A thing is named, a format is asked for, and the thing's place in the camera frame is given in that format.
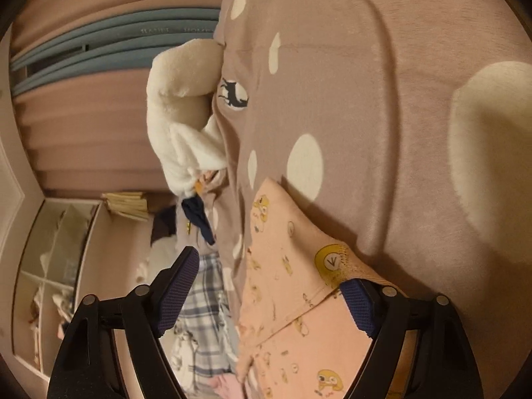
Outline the white fluffy plush blanket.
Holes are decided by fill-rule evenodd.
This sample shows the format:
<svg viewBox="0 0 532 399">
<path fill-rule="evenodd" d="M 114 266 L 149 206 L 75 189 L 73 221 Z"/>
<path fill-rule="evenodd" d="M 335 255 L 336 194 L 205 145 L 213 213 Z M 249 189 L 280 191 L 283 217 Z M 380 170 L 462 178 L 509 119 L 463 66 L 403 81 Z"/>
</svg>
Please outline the white fluffy plush blanket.
<svg viewBox="0 0 532 399">
<path fill-rule="evenodd" d="M 223 47 L 193 39 L 152 61 L 146 85 L 147 133 L 177 197 L 192 197 L 202 175 L 227 166 L 211 102 L 221 80 Z"/>
</svg>

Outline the pink small garment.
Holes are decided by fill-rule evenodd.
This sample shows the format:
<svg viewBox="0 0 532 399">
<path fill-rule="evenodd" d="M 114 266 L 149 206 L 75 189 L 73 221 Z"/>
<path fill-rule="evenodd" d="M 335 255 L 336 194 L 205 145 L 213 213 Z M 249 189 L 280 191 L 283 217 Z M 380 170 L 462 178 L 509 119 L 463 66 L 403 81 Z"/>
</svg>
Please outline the pink small garment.
<svg viewBox="0 0 532 399">
<path fill-rule="evenodd" d="M 208 379 L 208 385 L 222 399 L 245 399 L 243 385 L 233 373 L 224 373 Z"/>
</svg>

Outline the mauve polka dot bedspread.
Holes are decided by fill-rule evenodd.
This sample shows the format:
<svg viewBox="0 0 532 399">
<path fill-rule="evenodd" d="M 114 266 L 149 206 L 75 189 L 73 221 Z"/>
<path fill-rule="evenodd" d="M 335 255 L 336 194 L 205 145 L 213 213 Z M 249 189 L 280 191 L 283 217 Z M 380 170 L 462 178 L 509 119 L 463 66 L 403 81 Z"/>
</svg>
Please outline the mauve polka dot bedspread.
<svg viewBox="0 0 532 399">
<path fill-rule="evenodd" d="M 484 396 L 531 352 L 531 41 L 505 0 L 223 0 L 214 227 L 238 321 L 271 178 L 413 299 L 458 311 Z"/>
</svg>

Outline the grey white plaid garment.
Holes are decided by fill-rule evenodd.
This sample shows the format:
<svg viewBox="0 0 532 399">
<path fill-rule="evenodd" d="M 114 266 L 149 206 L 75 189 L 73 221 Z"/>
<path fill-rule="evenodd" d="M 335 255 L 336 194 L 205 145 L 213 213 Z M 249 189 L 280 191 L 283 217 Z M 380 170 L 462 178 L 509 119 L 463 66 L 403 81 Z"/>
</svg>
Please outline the grey white plaid garment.
<svg viewBox="0 0 532 399">
<path fill-rule="evenodd" d="M 193 398 L 216 398 L 211 382 L 233 373 L 239 342 L 216 253 L 199 258 L 199 272 L 171 333 L 167 359 L 182 390 Z"/>
</svg>

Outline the pink pleated curtain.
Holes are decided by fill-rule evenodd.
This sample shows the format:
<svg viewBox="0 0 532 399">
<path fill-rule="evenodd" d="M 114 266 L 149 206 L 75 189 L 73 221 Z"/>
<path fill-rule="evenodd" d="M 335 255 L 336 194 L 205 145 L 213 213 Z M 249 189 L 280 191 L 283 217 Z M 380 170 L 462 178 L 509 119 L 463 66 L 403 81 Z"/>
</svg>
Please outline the pink pleated curtain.
<svg viewBox="0 0 532 399">
<path fill-rule="evenodd" d="M 27 0 L 14 19 L 10 63 L 77 27 L 171 7 L 220 8 L 222 0 Z M 107 191 L 163 192 L 167 185 L 146 131 L 148 68 L 77 76 L 12 96 L 29 163 L 54 197 Z"/>
</svg>

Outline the peach cartoon print garment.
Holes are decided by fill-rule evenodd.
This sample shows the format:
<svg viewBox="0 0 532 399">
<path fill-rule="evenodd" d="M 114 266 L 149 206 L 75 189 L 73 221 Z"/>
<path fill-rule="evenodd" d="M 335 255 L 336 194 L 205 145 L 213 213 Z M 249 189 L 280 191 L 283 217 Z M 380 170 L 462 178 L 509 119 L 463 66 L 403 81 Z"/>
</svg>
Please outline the peach cartoon print garment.
<svg viewBox="0 0 532 399">
<path fill-rule="evenodd" d="M 238 321 L 237 377 L 256 374 L 265 398 L 342 398 L 371 345 L 340 285 L 388 280 L 322 232 L 266 179 L 252 202 L 252 244 Z"/>
</svg>

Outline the white shelf cabinet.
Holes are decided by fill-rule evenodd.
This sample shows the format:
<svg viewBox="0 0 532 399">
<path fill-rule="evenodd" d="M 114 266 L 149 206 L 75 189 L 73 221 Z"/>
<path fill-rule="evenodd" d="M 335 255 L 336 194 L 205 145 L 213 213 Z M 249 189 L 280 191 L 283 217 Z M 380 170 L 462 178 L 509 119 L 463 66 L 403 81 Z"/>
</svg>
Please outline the white shelf cabinet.
<svg viewBox="0 0 532 399">
<path fill-rule="evenodd" d="M 14 287 L 12 349 L 34 375 L 50 379 L 61 342 L 95 268 L 110 224 L 101 201 L 43 201 L 19 263 Z"/>
</svg>

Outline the blue grey curtain band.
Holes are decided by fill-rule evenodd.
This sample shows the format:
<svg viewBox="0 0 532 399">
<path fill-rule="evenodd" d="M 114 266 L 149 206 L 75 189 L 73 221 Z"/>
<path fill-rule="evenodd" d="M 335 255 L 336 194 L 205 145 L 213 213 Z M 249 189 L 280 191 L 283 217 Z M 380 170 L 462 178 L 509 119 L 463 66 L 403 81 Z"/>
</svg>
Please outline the blue grey curtain band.
<svg viewBox="0 0 532 399">
<path fill-rule="evenodd" d="M 214 7 L 142 10 L 61 33 L 12 59 L 12 96 L 77 76 L 151 67 L 167 49 L 211 39 L 219 14 Z"/>
</svg>

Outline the navy blue cloth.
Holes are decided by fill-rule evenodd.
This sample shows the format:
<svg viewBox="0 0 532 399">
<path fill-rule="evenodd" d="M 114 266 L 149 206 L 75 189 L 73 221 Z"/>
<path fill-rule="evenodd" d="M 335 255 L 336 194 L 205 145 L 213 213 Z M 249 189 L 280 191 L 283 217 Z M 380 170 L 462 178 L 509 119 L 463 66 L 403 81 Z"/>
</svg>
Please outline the navy blue cloth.
<svg viewBox="0 0 532 399">
<path fill-rule="evenodd" d="M 199 228 L 205 242 L 209 245 L 214 245 L 214 234 L 206 217 L 202 198 L 199 195 L 186 198 L 181 202 L 181 208 L 186 218 L 195 225 L 195 227 Z"/>
</svg>

